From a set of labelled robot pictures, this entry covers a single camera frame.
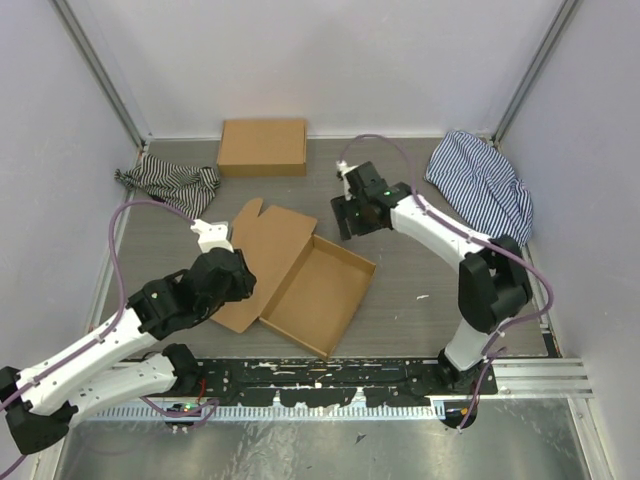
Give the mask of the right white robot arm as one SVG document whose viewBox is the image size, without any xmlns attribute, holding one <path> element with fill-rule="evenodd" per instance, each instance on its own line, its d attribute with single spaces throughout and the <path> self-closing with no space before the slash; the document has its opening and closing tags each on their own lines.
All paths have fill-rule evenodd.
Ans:
<svg viewBox="0 0 640 480">
<path fill-rule="evenodd" d="M 508 235 L 491 238 L 442 214 L 403 182 L 390 185 L 370 162 L 340 160 L 344 194 L 331 200 L 340 237 L 349 240 L 378 230 L 404 234 L 437 254 L 458 274 L 459 326 L 437 359 L 436 378 L 451 394 L 462 394 L 476 378 L 491 335 L 532 298 L 522 253 Z"/>
</svg>

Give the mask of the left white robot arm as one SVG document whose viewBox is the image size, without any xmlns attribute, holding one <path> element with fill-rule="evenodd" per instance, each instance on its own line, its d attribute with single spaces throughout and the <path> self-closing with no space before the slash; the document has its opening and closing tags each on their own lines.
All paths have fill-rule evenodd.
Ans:
<svg viewBox="0 0 640 480">
<path fill-rule="evenodd" d="M 129 368 L 114 366 L 249 298 L 255 285 L 241 250 L 214 248 L 191 268 L 146 283 L 121 314 L 54 357 L 23 370 L 2 368 L 2 408 L 17 449 L 23 455 L 45 450 L 87 417 L 136 397 L 194 394 L 202 373 L 184 344 Z"/>
</svg>

